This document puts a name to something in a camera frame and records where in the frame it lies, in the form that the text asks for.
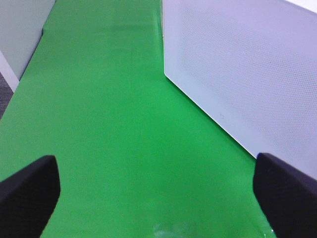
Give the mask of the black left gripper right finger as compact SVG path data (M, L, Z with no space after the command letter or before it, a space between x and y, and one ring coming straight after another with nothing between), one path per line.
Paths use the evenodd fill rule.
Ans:
M317 181L269 153L259 153L253 192L278 238L317 236Z

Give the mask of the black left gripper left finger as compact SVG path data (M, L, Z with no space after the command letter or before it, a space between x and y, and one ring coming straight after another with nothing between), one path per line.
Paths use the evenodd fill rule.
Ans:
M0 236L39 238L60 197L56 157L45 155L0 183Z

